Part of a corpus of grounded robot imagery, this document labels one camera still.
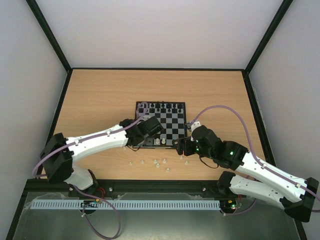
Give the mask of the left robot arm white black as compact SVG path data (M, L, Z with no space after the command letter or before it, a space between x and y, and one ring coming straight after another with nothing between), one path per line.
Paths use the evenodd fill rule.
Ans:
M92 195L99 184L90 169L83 169L77 162L108 149L135 146L160 133L163 127L152 116L146 119L125 119L108 129L92 134L64 137L62 133L52 136L40 158L50 184L67 183L73 189Z

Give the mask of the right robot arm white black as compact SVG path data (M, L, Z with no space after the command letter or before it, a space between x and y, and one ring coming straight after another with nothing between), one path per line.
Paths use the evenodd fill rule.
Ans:
M319 182L303 179L265 162L234 141L222 141L200 122L191 126L191 136L172 142L179 155L213 160L225 171L216 190L224 196L246 195L279 207L291 218L310 221Z

